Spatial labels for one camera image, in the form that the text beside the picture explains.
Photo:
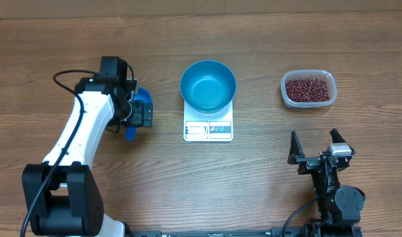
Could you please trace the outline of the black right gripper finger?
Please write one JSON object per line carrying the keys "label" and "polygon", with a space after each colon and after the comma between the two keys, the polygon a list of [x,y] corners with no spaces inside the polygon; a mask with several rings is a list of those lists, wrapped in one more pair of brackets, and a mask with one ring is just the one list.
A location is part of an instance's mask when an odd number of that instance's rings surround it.
{"label": "black right gripper finger", "polygon": [[345,143],[345,140],[342,138],[342,136],[340,135],[340,133],[337,131],[336,128],[333,128],[330,131],[330,136],[332,138],[332,143],[333,144],[337,144],[337,143]]}
{"label": "black right gripper finger", "polygon": [[287,163],[290,165],[297,165],[305,158],[300,140],[295,131],[291,132],[291,145]]}

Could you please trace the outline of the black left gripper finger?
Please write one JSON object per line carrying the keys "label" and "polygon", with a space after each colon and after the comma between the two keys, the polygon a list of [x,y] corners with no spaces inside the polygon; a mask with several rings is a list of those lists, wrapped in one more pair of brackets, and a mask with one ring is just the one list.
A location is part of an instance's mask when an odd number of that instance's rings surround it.
{"label": "black left gripper finger", "polygon": [[142,127],[144,124],[144,102],[133,101],[131,103],[132,113],[127,119],[128,127]]}
{"label": "black left gripper finger", "polygon": [[153,103],[145,103],[143,127],[151,128],[152,123],[153,123]]}

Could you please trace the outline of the blue plastic measuring scoop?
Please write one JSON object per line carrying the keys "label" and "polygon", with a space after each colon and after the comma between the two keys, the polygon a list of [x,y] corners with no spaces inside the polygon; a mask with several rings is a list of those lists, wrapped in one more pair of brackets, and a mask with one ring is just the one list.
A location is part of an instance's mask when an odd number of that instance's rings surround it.
{"label": "blue plastic measuring scoop", "polygon": [[[145,103],[153,103],[151,95],[148,90],[144,88],[139,88],[138,93],[134,95],[132,101],[143,101]],[[139,127],[128,127],[127,126],[127,119],[123,121],[123,125],[127,128],[125,132],[125,138],[131,142],[136,136],[136,129]]]}

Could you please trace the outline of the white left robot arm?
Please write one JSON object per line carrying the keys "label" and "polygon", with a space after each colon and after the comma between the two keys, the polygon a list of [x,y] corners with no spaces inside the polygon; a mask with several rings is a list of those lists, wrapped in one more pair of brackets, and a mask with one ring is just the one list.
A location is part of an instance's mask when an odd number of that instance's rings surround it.
{"label": "white left robot arm", "polygon": [[40,164],[28,164],[22,187],[28,212],[20,234],[36,236],[132,236],[127,223],[104,210],[92,174],[101,135],[110,126],[126,127],[132,140],[138,127],[152,126],[153,103],[137,80],[120,76],[82,78],[70,89],[72,113],[53,149]]}

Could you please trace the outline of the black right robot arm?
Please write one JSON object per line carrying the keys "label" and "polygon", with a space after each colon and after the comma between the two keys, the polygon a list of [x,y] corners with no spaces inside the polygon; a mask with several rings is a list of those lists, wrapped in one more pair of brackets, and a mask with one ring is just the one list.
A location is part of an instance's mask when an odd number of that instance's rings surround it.
{"label": "black right robot arm", "polygon": [[[360,212],[364,207],[364,192],[353,186],[342,186],[338,172],[349,167],[355,150],[342,138],[337,129],[330,131],[332,143],[317,157],[306,157],[295,131],[291,132],[291,147],[288,155],[290,165],[298,165],[299,174],[312,178],[315,198],[299,207],[285,221],[282,236],[362,236]],[[299,212],[318,205],[319,219],[309,220],[302,227],[288,229],[290,220]]]}

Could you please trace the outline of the teal metal bowl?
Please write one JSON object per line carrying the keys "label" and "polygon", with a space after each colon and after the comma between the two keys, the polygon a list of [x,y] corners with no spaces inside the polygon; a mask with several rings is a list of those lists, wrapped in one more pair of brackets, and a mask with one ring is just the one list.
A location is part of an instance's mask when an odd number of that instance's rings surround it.
{"label": "teal metal bowl", "polygon": [[180,91],[184,101],[195,111],[211,114],[232,102],[237,92],[237,80],[225,64],[203,60],[183,72]]}

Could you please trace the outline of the white digital kitchen scale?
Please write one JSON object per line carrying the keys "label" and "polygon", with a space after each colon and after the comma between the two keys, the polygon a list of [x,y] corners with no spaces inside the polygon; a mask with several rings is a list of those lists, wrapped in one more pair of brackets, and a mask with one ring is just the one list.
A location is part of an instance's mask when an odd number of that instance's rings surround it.
{"label": "white digital kitchen scale", "polygon": [[186,142],[232,142],[233,102],[222,110],[206,114],[184,102],[183,139]]}

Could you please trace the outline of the red beans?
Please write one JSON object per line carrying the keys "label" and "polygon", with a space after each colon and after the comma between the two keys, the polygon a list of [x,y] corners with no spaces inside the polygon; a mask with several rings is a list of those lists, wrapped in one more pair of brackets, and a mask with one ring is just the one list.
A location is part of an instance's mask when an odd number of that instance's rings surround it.
{"label": "red beans", "polygon": [[330,99],[326,82],[317,78],[286,81],[285,91],[294,102],[322,102]]}

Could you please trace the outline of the clear plastic container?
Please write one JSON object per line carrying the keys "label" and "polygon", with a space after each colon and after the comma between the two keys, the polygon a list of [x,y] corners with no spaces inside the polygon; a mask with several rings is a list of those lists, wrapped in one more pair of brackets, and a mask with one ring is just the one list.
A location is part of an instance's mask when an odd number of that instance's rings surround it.
{"label": "clear plastic container", "polygon": [[285,106],[292,109],[327,107],[337,98],[335,79],[325,70],[292,70],[280,88]]}

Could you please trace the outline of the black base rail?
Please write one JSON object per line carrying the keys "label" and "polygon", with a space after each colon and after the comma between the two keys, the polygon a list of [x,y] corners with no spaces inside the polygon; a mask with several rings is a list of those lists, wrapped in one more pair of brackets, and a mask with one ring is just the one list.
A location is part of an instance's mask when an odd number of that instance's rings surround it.
{"label": "black base rail", "polygon": [[[134,237],[281,237],[282,227],[273,227],[269,230],[238,230],[238,231],[188,231],[188,232],[160,232],[156,231],[132,231]],[[354,227],[353,230],[330,230],[324,227],[320,235],[308,232],[305,227],[287,227],[285,229],[286,237],[300,236],[355,236],[362,237],[360,227]]]}

